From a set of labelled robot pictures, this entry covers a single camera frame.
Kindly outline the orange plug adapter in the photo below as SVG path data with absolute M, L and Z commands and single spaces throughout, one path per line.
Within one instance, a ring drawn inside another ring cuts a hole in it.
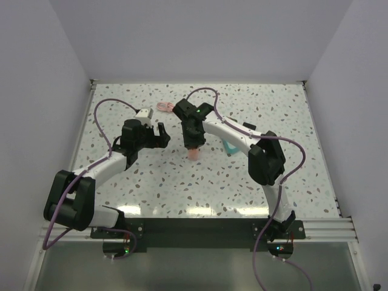
M 199 159 L 199 149 L 188 149 L 187 158 L 190 161 L 197 161 Z

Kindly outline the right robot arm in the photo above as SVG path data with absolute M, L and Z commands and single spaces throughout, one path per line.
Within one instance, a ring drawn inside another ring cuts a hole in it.
M 180 100 L 173 108 L 180 119 L 185 148 L 197 149 L 206 142 L 205 134 L 217 136 L 237 148 L 248 159 L 249 176 L 262 186 L 269 207 L 269 225 L 263 233 L 266 240 L 284 238 L 292 230 L 295 212 L 282 194 L 285 156 L 273 132 L 262 134 L 235 121 L 223 118 L 212 105 L 194 106 Z

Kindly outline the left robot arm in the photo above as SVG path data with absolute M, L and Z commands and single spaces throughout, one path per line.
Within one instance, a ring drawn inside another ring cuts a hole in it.
M 140 150 L 166 148 L 170 136 L 161 122 L 158 123 L 158 132 L 156 135 L 153 126 L 143 125 L 137 119 L 128 119 L 110 153 L 74 172 L 59 171 L 48 195 L 44 219 L 79 231 L 103 227 L 112 238 L 122 236 L 125 232 L 124 213 L 112 207 L 97 206 L 96 190 L 129 169 L 138 159 Z

